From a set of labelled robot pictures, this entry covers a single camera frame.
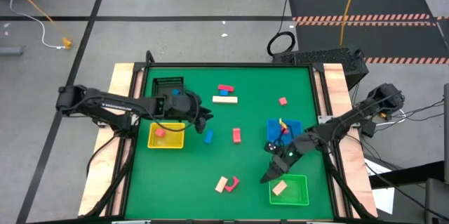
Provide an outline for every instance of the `white cable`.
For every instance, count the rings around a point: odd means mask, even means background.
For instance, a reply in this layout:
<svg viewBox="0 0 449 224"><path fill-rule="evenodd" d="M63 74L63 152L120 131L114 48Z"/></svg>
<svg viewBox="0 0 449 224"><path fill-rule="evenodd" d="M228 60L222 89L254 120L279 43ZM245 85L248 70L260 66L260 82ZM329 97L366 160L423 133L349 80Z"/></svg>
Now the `white cable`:
<svg viewBox="0 0 449 224"><path fill-rule="evenodd" d="M41 26L42 26L42 43L43 43L45 46L47 46L47 47L49 47L49 48L56 48L56 49L62 49L62 48L64 48L64 46L50 46L50 45L48 45L47 43L45 43L45 41L43 40L43 38L45 37L45 26L43 25L42 21L37 20L36 18L33 18L33 17L30 16L30 15L26 15L26 14L24 14L24 13L19 13L19 12L15 11L15 10L13 9L13 1L14 1L14 0L10 0L10 1L9 1L9 8L11 9L11 11L12 11L13 13L18 14L18 15L21 15L21 16L25 16L25 17L30 18L30 19L32 19L32 20L35 20L35 21L39 22L39 24L41 24Z"/></svg>
<svg viewBox="0 0 449 224"><path fill-rule="evenodd" d="M407 115L404 113L404 111L402 109L399 109L399 112L402 113L402 120L380 123L380 124L376 124L376 126L385 126L385 125L391 125L391 124L395 124L395 123L399 124L399 123L404 122L406 120L406 118L407 118Z"/></svg>

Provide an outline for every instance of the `green mat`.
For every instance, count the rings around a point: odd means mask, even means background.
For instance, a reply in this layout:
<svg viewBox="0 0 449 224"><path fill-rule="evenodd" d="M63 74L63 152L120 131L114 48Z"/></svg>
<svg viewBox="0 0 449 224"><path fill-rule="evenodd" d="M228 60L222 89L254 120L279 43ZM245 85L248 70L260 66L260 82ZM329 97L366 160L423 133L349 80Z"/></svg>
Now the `green mat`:
<svg viewBox="0 0 449 224"><path fill-rule="evenodd" d="M330 196L321 153L313 151L290 170L305 175L309 206L269 203L268 183L259 180L271 155L263 150L268 119L296 119L302 127L316 123L307 68L151 68L145 95L157 77L184 77L187 90L199 94L214 118L203 134L185 132L181 150L147 148L151 121L142 120L135 151L126 218L181 219L332 219ZM213 104L218 84L235 86L239 103ZM288 104L280 106L278 99ZM232 129L241 129L241 144L232 142ZM212 143L204 143L208 129ZM236 176L231 193L215 191L221 176Z"/></svg>

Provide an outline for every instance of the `wooden table frame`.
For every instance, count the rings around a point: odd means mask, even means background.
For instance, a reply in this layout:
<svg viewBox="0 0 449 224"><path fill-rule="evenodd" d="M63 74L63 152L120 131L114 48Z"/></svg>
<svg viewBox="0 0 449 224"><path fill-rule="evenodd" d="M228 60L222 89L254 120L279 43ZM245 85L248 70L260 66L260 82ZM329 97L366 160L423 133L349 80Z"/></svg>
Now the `wooden table frame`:
<svg viewBox="0 0 449 224"><path fill-rule="evenodd" d="M133 70L135 70L134 63L115 64L108 91L117 95L129 95L138 98L140 96L140 92L142 91L142 80L145 76L142 70L138 71L136 78L134 79L135 88L134 90L130 90ZM315 71L314 78L316 94L319 99L319 112L321 112L321 115L328 114L326 107L331 109L334 116L340 116L352 108L344 78L344 72L340 64L325 64L324 73L320 74ZM111 111L117 114L121 113L116 110ZM351 129L348 134L358 139L356 129ZM101 147L111 137L112 131L109 127L99 129L94 151ZM79 215L89 212L101 198L105 190L109 187L113 174L116 172L114 171L116 160L117 158L120 158L123 165L126 157L128 156L129 146L130 139L114 140L94 158L87 177L86 186L84 188ZM123 148L123 154L121 157L117 156L119 148ZM351 188L351 191L356 195L360 203L365 206L368 212L374 216L377 216L361 145L354 139L346 137L340 142L340 152L347 185ZM120 213L120 202L122 200L124 182L125 180L121 181L120 186L116 189L114 195L114 205L106 208L112 215L118 215ZM335 181L334 189L339 216L346 217L342 192ZM352 214L355 218L358 217L357 213L353 209Z"/></svg>

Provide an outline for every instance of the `concrete floor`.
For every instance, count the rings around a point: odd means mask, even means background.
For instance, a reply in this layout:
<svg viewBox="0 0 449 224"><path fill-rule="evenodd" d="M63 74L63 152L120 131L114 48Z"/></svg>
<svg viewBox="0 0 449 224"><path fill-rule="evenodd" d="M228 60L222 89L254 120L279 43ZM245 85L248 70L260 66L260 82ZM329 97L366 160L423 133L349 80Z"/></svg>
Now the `concrete floor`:
<svg viewBox="0 0 449 224"><path fill-rule="evenodd" d="M89 16L95 2L34 1L50 15L72 16ZM0 15L12 15L8 2L0 0ZM449 15L447 0L427 2L434 15ZM279 16L282 6L283 0L103 0L99 15ZM37 15L25 0L15 0L15 9ZM60 24L79 44L86 22ZM283 29L290 24L285 22ZM46 41L59 44L60 35L49 23L46 26ZM114 63L142 61L147 49L165 62L269 62L266 45L278 26L279 22L270 21L96 22L75 84L107 90ZM6 224L18 216L55 114L57 89L65 84L77 51L76 45L70 51L46 48L40 37L35 22L0 22L0 46L26 46L21 57L0 58L0 219ZM279 41L275 47L281 50L286 42ZM369 69L357 99L390 82L405 94L404 110L440 100L449 79L447 65L369 65ZM439 108L417 117L437 114L442 111ZM383 159L402 167L434 162L443 158L442 123L442 117L407 121L369 141ZM89 119L62 120L29 222L76 217L96 133Z"/></svg>

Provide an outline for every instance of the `red block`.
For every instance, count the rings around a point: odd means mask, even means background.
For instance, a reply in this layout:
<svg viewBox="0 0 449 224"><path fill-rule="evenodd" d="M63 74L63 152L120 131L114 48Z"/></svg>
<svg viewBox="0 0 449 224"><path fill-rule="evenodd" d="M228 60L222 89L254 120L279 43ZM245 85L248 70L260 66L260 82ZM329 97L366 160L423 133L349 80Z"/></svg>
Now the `red block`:
<svg viewBox="0 0 449 224"><path fill-rule="evenodd" d="M226 191L228 191L228 192L232 192L232 190L239 184L239 179L238 178L236 178L236 177L233 177L233 179L234 179L234 184L233 185L231 185L231 186L225 186L224 188L226 189Z"/></svg>
<svg viewBox="0 0 449 224"><path fill-rule="evenodd" d="M287 99L286 98L279 98L279 104L287 105Z"/></svg>
<svg viewBox="0 0 449 224"><path fill-rule="evenodd" d="M218 89L219 90L226 90L226 91L230 91L230 92L234 91L234 87L233 86L225 86L224 84L219 84L218 85Z"/></svg>
<svg viewBox="0 0 449 224"><path fill-rule="evenodd" d="M232 139L235 144L241 143L240 129L232 129Z"/></svg>
<svg viewBox="0 0 449 224"><path fill-rule="evenodd" d="M163 137L166 134L166 131L164 129L156 129L156 132L154 132L154 134L159 137Z"/></svg>

